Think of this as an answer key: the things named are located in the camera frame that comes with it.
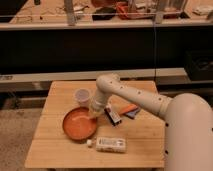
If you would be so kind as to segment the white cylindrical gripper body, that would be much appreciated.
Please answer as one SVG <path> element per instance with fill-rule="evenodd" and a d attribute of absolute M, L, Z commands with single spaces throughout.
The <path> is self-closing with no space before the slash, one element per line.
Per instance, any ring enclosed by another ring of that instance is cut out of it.
<path fill-rule="evenodd" d="M 102 115 L 107 102 L 107 98 L 93 97 L 89 105 L 89 117 L 98 118 L 100 115 Z"/>

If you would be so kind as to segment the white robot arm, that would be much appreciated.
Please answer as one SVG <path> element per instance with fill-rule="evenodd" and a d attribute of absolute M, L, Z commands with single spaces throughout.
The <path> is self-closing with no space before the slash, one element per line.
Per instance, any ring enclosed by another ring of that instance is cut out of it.
<path fill-rule="evenodd" d="M 117 95 L 165 122 L 164 171 L 213 171 L 213 109 L 199 95 L 173 98 L 127 86 L 117 74 L 96 79 L 90 116 L 97 118 Z"/>

